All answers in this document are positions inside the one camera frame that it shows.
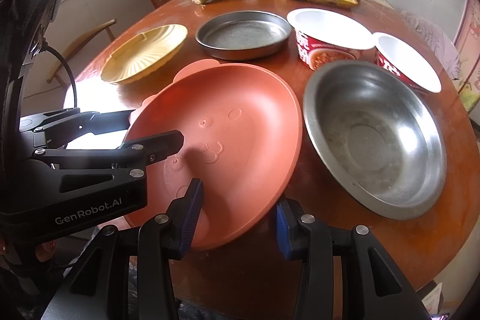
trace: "metal baking pan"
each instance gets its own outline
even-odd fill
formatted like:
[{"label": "metal baking pan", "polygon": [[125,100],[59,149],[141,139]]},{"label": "metal baking pan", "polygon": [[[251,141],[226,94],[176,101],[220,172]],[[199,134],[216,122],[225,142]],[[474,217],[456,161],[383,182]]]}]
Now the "metal baking pan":
[{"label": "metal baking pan", "polygon": [[203,24],[195,38],[213,57],[244,61],[280,51],[291,31],[290,24],[275,14],[235,11]]}]

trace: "table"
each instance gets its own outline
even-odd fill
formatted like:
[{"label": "table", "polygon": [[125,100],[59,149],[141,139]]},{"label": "table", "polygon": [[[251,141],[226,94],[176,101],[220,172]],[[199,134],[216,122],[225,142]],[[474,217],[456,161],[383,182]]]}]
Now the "table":
[{"label": "table", "polygon": [[[79,107],[82,111],[100,112],[139,107],[143,99],[171,83],[184,66],[209,57],[196,43],[195,32],[214,16],[236,10],[263,10],[286,17],[289,11],[301,7],[323,6],[291,0],[215,0],[199,6],[190,0],[172,0],[127,29],[83,70],[77,78]],[[383,31],[406,41],[439,74],[442,92],[428,95],[425,101],[445,139],[448,169],[445,188],[438,202],[421,217],[395,221],[379,216],[338,185],[315,152],[304,127],[298,164],[285,193],[297,199],[306,213],[331,226],[346,229],[357,224],[368,226],[414,288],[419,289],[460,250],[480,212],[480,158],[469,118],[433,52],[397,12],[372,0],[361,0],[351,11],[323,8],[352,17],[372,32]],[[183,48],[172,61],[130,85],[113,86],[101,81],[100,70],[118,46],[141,31],[172,23],[182,24],[189,31]],[[372,51],[366,56],[372,59]],[[312,71],[299,60],[294,34],[280,53],[253,63],[277,73],[302,102]],[[232,243],[216,250],[189,253],[181,262],[171,261],[176,296],[231,317],[291,318],[300,264],[283,260],[274,237],[272,223],[266,217]],[[338,281],[336,278],[337,313],[341,310]]]}]

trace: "food picture on bowl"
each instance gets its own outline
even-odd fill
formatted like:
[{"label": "food picture on bowl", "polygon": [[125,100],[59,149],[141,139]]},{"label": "food picture on bowl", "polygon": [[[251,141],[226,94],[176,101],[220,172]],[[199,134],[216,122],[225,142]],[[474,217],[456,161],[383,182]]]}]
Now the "food picture on bowl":
[{"label": "food picture on bowl", "polygon": [[355,60],[354,55],[348,52],[331,48],[317,48],[308,54],[309,66],[316,70],[321,65],[333,62],[334,60]]}]

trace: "silver bowl behind celery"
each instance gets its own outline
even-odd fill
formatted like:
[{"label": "silver bowl behind celery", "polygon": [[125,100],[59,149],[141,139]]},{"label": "silver bowl behind celery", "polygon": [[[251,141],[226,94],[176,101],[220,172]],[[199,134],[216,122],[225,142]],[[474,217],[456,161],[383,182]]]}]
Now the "silver bowl behind celery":
[{"label": "silver bowl behind celery", "polygon": [[417,95],[363,61],[335,61],[310,78],[303,114],[311,141],[358,202],[395,220],[424,214],[445,183],[440,129]]}]

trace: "metal screw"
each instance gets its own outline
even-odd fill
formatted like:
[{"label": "metal screw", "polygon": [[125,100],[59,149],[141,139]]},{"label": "metal screw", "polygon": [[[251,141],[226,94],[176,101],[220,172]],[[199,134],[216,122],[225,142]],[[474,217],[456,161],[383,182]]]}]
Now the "metal screw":
[{"label": "metal screw", "polygon": [[109,236],[114,232],[115,232],[115,226],[104,226],[103,229],[102,229],[102,233],[105,236]]},{"label": "metal screw", "polygon": [[302,220],[302,222],[305,224],[311,224],[315,221],[315,217],[313,217],[311,214],[304,214],[300,217],[300,220]]},{"label": "metal screw", "polygon": [[366,235],[369,233],[369,230],[366,226],[356,226],[355,230],[359,235]]},{"label": "metal screw", "polygon": [[139,168],[134,168],[130,171],[130,176],[133,176],[134,178],[141,178],[144,174],[143,170],[140,170]]},{"label": "metal screw", "polygon": [[155,216],[155,222],[157,224],[165,224],[169,220],[169,217],[166,214],[158,214]]}]

